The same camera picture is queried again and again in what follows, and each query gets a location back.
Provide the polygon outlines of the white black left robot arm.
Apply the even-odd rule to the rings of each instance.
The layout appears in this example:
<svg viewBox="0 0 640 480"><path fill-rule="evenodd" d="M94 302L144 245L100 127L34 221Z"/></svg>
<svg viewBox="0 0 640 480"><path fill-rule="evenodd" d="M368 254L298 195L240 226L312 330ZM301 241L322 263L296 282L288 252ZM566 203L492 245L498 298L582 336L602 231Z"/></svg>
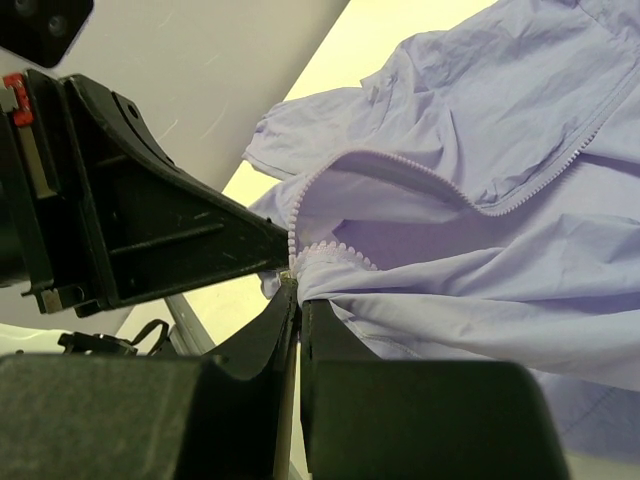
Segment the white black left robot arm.
<svg viewBox="0 0 640 480"><path fill-rule="evenodd" d="M288 264L286 231L178 168L137 106L81 74L50 77L90 1L5 1L1 284L88 317Z"/></svg>

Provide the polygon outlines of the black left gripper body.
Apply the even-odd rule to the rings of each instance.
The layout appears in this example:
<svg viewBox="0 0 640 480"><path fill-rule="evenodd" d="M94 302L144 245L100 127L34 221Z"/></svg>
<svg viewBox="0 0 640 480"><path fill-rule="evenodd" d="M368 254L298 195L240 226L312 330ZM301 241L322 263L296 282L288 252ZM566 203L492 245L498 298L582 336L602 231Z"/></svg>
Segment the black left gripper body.
<svg viewBox="0 0 640 480"><path fill-rule="evenodd" d="M119 94L85 75L1 79L1 283L28 283L43 314L120 307L119 122Z"/></svg>

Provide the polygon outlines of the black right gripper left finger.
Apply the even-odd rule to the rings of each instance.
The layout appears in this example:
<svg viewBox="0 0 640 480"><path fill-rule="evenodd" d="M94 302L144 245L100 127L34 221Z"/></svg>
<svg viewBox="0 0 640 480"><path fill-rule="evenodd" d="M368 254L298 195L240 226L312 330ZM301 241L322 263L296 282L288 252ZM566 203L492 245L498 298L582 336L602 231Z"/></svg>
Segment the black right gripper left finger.
<svg viewBox="0 0 640 480"><path fill-rule="evenodd" d="M4 356L2 477L287 478L296 293L203 356Z"/></svg>

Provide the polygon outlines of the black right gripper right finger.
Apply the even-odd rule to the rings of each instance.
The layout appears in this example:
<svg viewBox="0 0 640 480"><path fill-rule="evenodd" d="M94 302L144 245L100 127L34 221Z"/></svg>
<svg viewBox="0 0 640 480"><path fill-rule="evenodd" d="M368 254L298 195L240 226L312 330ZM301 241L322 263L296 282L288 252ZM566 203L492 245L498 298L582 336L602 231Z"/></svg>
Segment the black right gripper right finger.
<svg viewBox="0 0 640 480"><path fill-rule="evenodd" d="M384 360L325 300L302 308L300 408L316 479L566 479L543 395L500 361Z"/></svg>

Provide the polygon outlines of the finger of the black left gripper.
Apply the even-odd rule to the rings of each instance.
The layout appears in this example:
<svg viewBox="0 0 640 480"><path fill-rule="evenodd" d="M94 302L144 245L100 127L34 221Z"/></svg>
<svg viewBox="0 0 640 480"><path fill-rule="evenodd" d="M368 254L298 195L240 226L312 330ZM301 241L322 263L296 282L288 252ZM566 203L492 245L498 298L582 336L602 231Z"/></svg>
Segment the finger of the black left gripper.
<svg viewBox="0 0 640 480"><path fill-rule="evenodd" d="M60 82L90 291L79 317L288 264L287 233L176 166L129 99Z"/></svg>

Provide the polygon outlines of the lavender zip-up hooded jacket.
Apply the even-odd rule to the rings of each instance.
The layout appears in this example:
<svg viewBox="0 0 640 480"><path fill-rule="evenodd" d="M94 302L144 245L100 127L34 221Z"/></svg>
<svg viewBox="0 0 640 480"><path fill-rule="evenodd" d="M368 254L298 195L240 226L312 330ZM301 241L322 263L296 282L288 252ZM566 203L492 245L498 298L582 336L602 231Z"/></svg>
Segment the lavender zip-up hooded jacket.
<svg viewBox="0 0 640 480"><path fill-rule="evenodd" d="M567 449L638 461L637 2L496 2L244 156L301 301L384 358L520 363Z"/></svg>

